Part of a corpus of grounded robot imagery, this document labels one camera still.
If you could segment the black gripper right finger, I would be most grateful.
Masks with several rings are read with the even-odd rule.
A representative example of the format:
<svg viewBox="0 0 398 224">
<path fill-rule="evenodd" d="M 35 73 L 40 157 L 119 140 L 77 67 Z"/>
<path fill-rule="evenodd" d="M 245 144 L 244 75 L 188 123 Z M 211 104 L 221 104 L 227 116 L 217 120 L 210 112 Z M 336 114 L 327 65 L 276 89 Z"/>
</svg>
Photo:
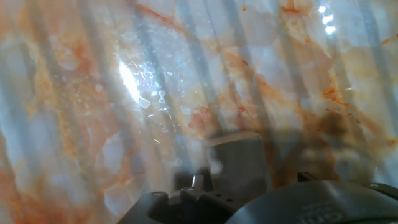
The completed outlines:
<svg viewBox="0 0 398 224">
<path fill-rule="evenodd" d="M 306 181 L 313 181 L 319 179 L 314 175 L 310 174 L 309 172 L 299 172 L 297 174 L 297 180 L 298 182 L 306 182 Z M 393 198 L 394 200 L 397 200 L 397 188 L 395 187 L 381 183 L 368 183 L 368 184 L 363 184 L 363 186 L 375 190 L 390 198 Z"/>
</svg>

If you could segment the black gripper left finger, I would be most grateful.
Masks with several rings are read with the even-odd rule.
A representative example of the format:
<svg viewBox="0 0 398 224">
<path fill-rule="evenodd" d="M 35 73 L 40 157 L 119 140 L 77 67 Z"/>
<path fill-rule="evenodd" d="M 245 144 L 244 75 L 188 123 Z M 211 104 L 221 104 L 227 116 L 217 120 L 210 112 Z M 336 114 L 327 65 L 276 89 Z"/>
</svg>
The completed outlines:
<svg viewBox="0 0 398 224">
<path fill-rule="evenodd" d="M 217 190 L 210 174 L 178 175 L 172 196 L 149 192 L 128 210 L 118 224 L 226 223 L 247 201 Z"/>
</svg>

